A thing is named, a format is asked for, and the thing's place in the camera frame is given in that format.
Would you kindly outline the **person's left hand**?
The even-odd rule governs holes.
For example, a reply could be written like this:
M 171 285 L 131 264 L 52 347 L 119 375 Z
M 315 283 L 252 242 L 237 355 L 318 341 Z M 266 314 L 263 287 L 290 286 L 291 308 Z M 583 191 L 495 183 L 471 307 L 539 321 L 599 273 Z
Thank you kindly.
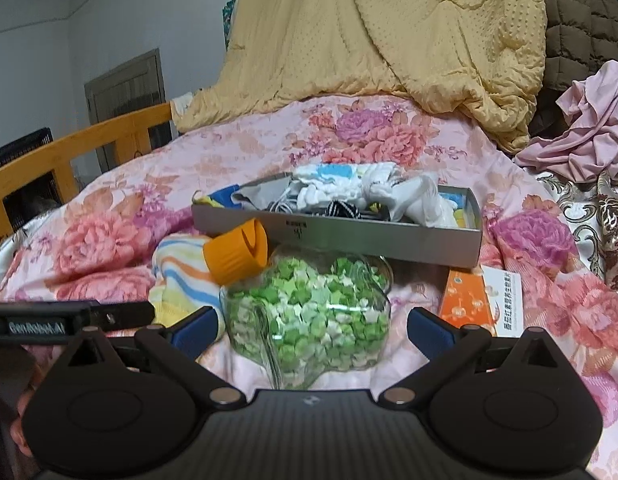
M 7 448 L 32 460 L 22 416 L 36 392 L 38 367 L 27 353 L 0 351 L 0 429 Z

